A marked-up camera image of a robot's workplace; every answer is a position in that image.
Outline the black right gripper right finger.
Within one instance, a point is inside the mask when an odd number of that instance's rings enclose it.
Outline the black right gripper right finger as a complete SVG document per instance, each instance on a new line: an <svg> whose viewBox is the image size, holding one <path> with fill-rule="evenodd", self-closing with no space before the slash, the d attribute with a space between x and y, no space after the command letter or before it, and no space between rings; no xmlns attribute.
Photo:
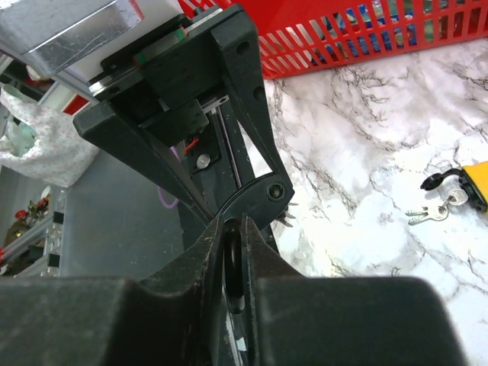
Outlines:
<svg viewBox="0 0 488 366"><path fill-rule="evenodd" d="M308 278L243 217L252 365L465 365L435 289L415 277Z"/></svg>

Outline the black headed key bunch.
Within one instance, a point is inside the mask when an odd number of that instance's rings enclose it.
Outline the black headed key bunch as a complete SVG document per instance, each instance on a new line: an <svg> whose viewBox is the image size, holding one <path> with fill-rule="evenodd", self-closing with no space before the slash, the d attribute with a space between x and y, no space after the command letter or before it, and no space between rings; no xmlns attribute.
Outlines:
<svg viewBox="0 0 488 366"><path fill-rule="evenodd" d="M242 250L246 240L249 239L252 246L251 259L255 259L259 271L259 277L275 277L285 275L300 275L278 252L275 238L268 227L265 233L253 230L250 234L242 231L242 221L231 218L225 222L224 232L224 270L225 291L229 311L232 314L240 314L245 309L245 289L247 280L243 265Z"/></svg>

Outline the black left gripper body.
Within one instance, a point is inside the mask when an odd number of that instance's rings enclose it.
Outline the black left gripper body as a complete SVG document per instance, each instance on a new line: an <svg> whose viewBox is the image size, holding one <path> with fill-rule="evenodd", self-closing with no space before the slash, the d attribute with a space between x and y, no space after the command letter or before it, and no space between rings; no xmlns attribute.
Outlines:
<svg viewBox="0 0 488 366"><path fill-rule="evenodd" d="M231 104L224 90L210 86L210 31L218 26L238 34L249 27L258 45L256 27L239 5L212 7L193 19L177 15L101 61L89 82L97 104L108 102L166 146L198 134L211 103Z"/></svg>

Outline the black Kaijing padlock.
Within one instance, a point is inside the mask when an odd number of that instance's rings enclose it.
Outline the black Kaijing padlock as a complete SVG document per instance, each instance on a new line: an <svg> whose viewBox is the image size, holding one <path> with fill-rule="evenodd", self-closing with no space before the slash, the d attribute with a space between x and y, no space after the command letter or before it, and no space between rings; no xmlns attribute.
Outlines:
<svg viewBox="0 0 488 366"><path fill-rule="evenodd" d="M271 172L242 186L220 208L218 216L228 223L246 215L262 230L281 215L293 196L293 185Z"/></svg>

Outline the yellow Opel padlock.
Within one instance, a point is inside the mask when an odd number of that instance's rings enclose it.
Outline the yellow Opel padlock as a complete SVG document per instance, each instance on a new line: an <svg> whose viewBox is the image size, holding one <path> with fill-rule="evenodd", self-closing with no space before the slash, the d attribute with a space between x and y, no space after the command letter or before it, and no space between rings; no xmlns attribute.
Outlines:
<svg viewBox="0 0 488 366"><path fill-rule="evenodd" d="M438 188L447 177L457 176L458 187L467 196L468 203L479 213L487 213L487 162L466 165L460 168L451 168L445 172L437 172L427 177L420 188L424 191L433 191Z"/></svg>

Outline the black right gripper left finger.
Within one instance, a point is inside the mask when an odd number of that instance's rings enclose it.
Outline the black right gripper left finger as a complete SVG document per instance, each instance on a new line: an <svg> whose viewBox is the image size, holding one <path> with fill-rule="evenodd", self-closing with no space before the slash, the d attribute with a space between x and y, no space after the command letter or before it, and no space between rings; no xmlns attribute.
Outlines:
<svg viewBox="0 0 488 366"><path fill-rule="evenodd" d="M1 282L3 365L215 365L223 219L148 278Z"/></svg>

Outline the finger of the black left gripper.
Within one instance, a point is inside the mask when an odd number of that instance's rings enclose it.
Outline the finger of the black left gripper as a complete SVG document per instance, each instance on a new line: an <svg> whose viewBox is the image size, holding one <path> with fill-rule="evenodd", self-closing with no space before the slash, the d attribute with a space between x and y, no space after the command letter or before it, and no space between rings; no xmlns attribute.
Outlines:
<svg viewBox="0 0 488 366"><path fill-rule="evenodd" d="M73 125L82 139L172 194L199 219L214 217L191 176L170 148L108 102L103 101L80 112Z"/></svg>
<svg viewBox="0 0 488 366"><path fill-rule="evenodd" d="M238 34L218 26L210 39L210 86L229 95L237 120L268 167L290 184L271 128L256 32L248 27Z"/></svg>

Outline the silver key bunch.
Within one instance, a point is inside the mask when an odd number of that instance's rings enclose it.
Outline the silver key bunch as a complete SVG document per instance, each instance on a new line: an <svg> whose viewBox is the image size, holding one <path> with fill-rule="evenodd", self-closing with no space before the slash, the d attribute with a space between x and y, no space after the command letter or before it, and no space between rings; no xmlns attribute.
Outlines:
<svg viewBox="0 0 488 366"><path fill-rule="evenodd" d="M450 213L450 206L457 207L467 202L468 196L465 191L460 188L452 189L443 201L428 201L418 210L407 211L408 224L414 226L428 220L436 222L446 220Z"/></svg>

